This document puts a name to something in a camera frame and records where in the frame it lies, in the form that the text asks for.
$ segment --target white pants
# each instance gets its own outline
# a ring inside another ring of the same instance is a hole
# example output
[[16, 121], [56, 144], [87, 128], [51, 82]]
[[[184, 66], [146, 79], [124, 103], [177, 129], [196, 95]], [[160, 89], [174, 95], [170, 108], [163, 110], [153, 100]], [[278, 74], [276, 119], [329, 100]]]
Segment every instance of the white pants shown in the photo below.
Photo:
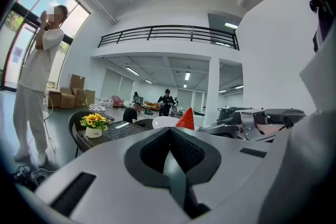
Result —
[[37, 152], [44, 152], [48, 145], [43, 125], [43, 92], [34, 91], [18, 84], [13, 113], [17, 138], [22, 149], [28, 149], [27, 120], [34, 136]]

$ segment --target white sneaker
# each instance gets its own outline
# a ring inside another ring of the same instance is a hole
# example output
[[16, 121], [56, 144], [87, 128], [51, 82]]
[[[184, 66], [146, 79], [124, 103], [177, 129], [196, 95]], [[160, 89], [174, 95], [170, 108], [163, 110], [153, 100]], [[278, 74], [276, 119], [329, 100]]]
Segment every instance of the white sneaker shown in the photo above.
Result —
[[47, 154], [45, 152], [37, 154], [37, 165], [43, 167], [46, 164]]
[[18, 161], [27, 156], [29, 156], [29, 149], [20, 147], [17, 153], [14, 155], [14, 160]]

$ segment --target cardboard box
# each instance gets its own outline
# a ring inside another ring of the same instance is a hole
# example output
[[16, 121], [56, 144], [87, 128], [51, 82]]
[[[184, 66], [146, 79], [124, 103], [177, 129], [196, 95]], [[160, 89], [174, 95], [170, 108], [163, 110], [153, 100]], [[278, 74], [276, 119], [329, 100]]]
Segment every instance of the cardboard box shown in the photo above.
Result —
[[73, 109], [75, 107], [75, 96], [69, 88], [60, 88], [61, 91], [61, 104], [62, 109]]
[[94, 104], [95, 103], [95, 95], [96, 92], [95, 91], [90, 91], [90, 90], [85, 90], [85, 106], [89, 106], [90, 104]]
[[83, 106], [85, 91], [77, 88], [72, 89], [72, 94], [75, 96], [75, 108], [80, 108]]
[[76, 88], [76, 89], [84, 89], [84, 82], [85, 78], [80, 77], [78, 75], [72, 74], [71, 80], [70, 80], [70, 89]]
[[59, 108], [61, 105], [61, 93], [58, 91], [49, 91], [48, 95], [48, 107], [51, 108], [54, 106], [54, 108]]

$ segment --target red cone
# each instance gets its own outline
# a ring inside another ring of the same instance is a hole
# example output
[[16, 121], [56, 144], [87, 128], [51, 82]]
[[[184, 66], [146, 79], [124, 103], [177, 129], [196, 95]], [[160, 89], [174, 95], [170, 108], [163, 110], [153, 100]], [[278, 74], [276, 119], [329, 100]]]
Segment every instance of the red cone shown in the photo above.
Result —
[[189, 108], [177, 122], [176, 127], [185, 127], [194, 130], [194, 113], [193, 109]]

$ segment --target window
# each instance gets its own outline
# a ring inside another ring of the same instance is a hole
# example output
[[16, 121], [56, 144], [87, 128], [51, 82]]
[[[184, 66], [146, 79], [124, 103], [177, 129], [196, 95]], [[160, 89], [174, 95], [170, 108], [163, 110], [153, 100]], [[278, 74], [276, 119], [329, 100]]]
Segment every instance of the window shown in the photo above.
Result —
[[0, 84], [2, 89], [16, 90], [20, 71], [35, 46], [36, 33], [40, 26], [36, 16], [40, 17], [44, 10], [51, 13], [57, 5], [68, 8], [68, 18], [61, 25], [65, 35], [56, 53], [48, 81], [48, 87], [57, 88], [68, 49], [90, 15], [77, 0], [18, 0], [14, 3], [0, 29], [0, 76], [4, 82], [4, 85]]

